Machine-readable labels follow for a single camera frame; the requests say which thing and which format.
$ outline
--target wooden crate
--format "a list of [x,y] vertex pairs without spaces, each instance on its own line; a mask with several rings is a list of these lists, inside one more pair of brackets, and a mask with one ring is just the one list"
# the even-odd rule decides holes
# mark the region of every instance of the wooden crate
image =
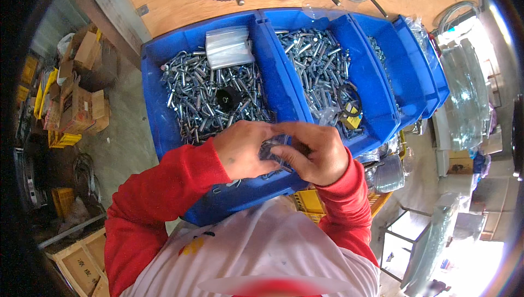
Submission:
[[81,297],[94,296],[95,292],[100,297],[109,296],[104,264],[105,241],[105,228],[101,228],[57,253],[46,251],[47,257],[56,262],[62,275]]

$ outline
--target cable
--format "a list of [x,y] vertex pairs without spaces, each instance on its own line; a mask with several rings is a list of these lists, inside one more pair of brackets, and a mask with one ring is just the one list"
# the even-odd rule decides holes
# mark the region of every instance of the cable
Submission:
[[444,32],[447,32],[452,26],[451,26],[451,23],[453,22],[453,20],[455,18],[453,18],[453,20],[449,20],[457,11],[459,11],[460,9],[462,8],[471,8],[473,10],[473,12],[475,12],[475,16],[478,16],[478,13],[480,12],[478,7],[477,7],[477,3],[475,1],[472,1],[472,0],[464,0],[464,1],[459,1],[457,2],[456,4],[454,5],[450,5],[443,13],[442,15],[442,18],[440,19],[439,21],[439,28],[438,28],[438,33],[439,34],[442,34]]

